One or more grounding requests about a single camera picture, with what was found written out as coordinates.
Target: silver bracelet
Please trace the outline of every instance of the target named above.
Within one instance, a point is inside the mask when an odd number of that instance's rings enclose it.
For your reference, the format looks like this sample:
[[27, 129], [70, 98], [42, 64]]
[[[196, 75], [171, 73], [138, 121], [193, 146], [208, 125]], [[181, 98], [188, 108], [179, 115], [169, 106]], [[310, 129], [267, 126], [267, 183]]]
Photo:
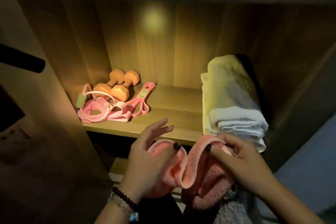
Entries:
[[114, 192], [111, 192], [110, 197], [107, 200], [108, 202], [112, 202], [117, 205], [124, 213], [129, 216], [130, 222], [138, 222], [139, 221], [139, 214], [135, 213], [133, 209], [119, 196], [117, 196]]

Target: dark bead bracelet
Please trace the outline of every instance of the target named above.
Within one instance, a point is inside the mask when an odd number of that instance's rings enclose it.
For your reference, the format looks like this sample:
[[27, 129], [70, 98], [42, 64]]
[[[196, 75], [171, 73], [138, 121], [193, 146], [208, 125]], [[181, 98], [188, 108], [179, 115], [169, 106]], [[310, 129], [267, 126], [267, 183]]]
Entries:
[[112, 192], [115, 193], [122, 200], [124, 200], [130, 206], [130, 208], [132, 208], [134, 212], [137, 212], [138, 206], [131, 199], [129, 199], [123, 192], [121, 192], [117, 187], [113, 187]]

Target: label on resistance band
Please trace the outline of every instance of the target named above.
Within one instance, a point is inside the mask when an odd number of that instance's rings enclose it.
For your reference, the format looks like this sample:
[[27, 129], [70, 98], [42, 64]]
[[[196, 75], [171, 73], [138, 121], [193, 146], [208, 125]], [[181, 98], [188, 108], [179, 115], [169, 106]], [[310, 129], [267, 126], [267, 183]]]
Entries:
[[83, 96], [82, 93], [79, 93], [77, 103], [76, 103], [76, 107], [77, 108], [82, 108], [85, 104], [85, 100], [86, 100], [86, 96]]
[[138, 98], [145, 98], [145, 96], [147, 95], [147, 93], [149, 92], [148, 89], [143, 89], [140, 91]]

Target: shelf board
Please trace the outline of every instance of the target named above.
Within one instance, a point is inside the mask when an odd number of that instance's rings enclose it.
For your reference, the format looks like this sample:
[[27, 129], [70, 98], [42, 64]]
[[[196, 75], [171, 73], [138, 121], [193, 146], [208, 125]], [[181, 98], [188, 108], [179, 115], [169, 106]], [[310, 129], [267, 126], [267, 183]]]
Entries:
[[[133, 98], [141, 88], [142, 84], [134, 87]], [[149, 124], [168, 118], [167, 125], [174, 125], [174, 131], [164, 134], [161, 139], [194, 145], [203, 136], [201, 89], [158, 85], [149, 95], [147, 103], [151, 111], [132, 118], [129, 122], [106, 120], [100, 123], [83, 123], [83, 126], [87, 131], [136, 138]]]

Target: hand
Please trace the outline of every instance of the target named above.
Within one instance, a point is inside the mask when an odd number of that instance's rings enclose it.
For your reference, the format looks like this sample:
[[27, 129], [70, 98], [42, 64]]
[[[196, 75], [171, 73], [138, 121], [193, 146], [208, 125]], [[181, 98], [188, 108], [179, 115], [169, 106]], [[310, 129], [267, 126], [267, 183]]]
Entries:
[[278, 183], [252, 142], [231, 134], [217, 137], [225, 141], [228, 147], [232, 147], [236, 156], [230, 156], [216, 146], [211, 147], [210, 154], [222, 162], [246, 189], [263, 197], [268, 193], [268, 189], [272, 189]]
[[168, 119], [165, 118], [149, 125], [131, 146], [128, 166], [119, 189], [135, 204], [150, 192], [166, 163], [181, 148], [178, 143], [172, 143], [171, 147], [167, 147], [165, 151], [156, 156], [147, 152], [155, 138], [174, 130], [174, 126], [162, 127], [167, 122]]

